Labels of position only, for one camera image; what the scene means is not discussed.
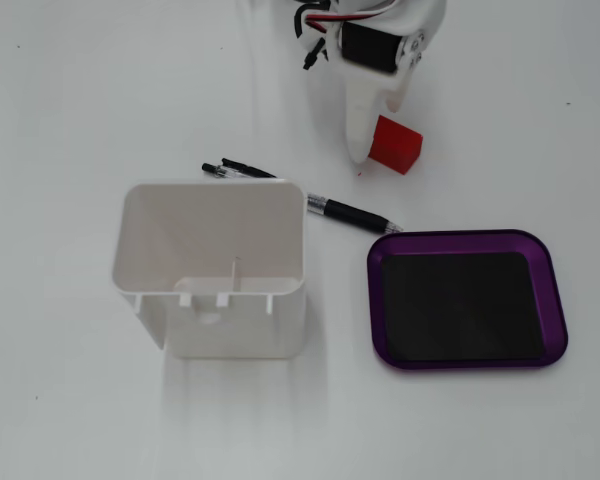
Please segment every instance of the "wire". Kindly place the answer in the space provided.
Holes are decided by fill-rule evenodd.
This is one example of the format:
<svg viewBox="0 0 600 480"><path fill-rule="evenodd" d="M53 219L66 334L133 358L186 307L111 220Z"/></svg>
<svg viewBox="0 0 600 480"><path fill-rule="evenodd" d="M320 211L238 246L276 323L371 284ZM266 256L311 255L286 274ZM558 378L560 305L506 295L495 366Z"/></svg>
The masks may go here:
<svg viewBox="0 0 600 480"><path fill-rule="evenodd" d="M318 43L316 43L316 46L313 47L313 50L311 50L309 52L309 55L306 56L306 58L304 59L304 69L305 70L309 70L311 67L313 67L315 65L316 61L318 60L318 55L320 55L320 52L324 48L325 43L326 43L325 39L324 39L324 37L322 37L320 40L318 40Z"/></svg>
<svg viewBox="0 0 600 480"><path fill-rule="evenodd" d="M318 22L308 21L305 22L305 25L313 28L314 30L318 30L320 33L327 33L327 29L324 25L320 25Z"/></svg>
<svg viewBox="0 0 600 480"><path fill-rule="evenodd" d="M298 37L298 38L300 38L300 36L302 35L302 24L305 23L302 20L302 14L304 12L306 12L307 10L329 11L329 9L331 8L331 0L326 0L324 2L312 2L312 3L302 2L302 3L304 3L304 5L302 5L300 8L298 8L298 10L296 10L296 14L293 17L293 25L296 30L296 37ZM312 28L315 28L316 30L320 31L321 33L326 33L326 31L327 31L326 28L324 28L324 27L322 27L322 29L324 29L324 32L322 32L321 30L319 30L316 27L312 27Z"/></svg>
<svg viewBox="0 0 600 480"><path fill-rule="evenodd" d="M378 8L376 10L361 10L358 13L352 15L339 15L335 12L325 12L319 14L308 14L305 18L305 22L308 21L320 21L320 22L346 22L348 20L363 20L365 18L375 17L382 13L388 12L398 4L399 0L391 0L391 3Z"/></svg>

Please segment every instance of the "red block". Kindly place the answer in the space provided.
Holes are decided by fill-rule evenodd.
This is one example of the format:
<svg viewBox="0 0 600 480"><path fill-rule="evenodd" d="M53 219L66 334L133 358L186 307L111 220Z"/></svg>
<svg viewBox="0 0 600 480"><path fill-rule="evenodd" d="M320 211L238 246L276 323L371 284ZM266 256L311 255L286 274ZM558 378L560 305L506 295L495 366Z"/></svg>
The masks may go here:
<svg viewBox="0 0 600 480"><path fill-rule="evenodd" d="M422 140L418 132L380 116L369 157L404 175L420 156Z"/></svg>

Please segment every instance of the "white plastic box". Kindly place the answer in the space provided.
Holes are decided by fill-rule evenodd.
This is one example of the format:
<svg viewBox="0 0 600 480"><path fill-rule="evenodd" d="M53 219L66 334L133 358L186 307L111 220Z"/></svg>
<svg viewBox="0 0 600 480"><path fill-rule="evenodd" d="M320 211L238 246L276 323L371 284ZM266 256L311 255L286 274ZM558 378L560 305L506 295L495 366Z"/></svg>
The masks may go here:
<svg viewBox="0 0 600 480"><path fill-rule="evenodd" d="M113 282L177 357L291 357L304 343L305 216L285 180L138 185Z"/></svg>

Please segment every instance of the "pen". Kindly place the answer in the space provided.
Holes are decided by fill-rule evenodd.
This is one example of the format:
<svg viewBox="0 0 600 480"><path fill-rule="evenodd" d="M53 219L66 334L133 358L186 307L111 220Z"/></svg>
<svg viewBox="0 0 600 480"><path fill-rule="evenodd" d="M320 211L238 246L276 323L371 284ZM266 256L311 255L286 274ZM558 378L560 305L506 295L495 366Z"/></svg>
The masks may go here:
<svg viewBox="0 0 600 480"><path fill-rule="evenodd" d="M222 166L205 163L202 170L217 178L276 178L274 175L242 163L223 159ZM402 228L386 218L365 212L344 203L336 202L314 193L307 194L308 210L344 223L364 228L374 233L388 234L402 232Z"/></svg>

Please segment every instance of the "purple rim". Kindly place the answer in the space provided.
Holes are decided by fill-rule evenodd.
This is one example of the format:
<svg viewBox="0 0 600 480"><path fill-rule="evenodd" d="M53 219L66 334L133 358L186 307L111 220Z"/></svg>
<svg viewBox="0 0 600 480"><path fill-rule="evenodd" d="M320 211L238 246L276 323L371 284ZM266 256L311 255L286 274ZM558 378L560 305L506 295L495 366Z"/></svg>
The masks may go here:
<svg viewBox="0 0 600 480"><path fill-rule="evenodd" d="M392 255L431 255L518 252L529 263L540 318L545 354L529 360L482 360L454 362L408 362L391 357L387 348L382 288L382 261ZM547 247L521 230L396 233L379 239L367 257L369 304L373 346L389 365L404 370L486 367L543 367L560 359L568 335L558 285Z"/></svg>

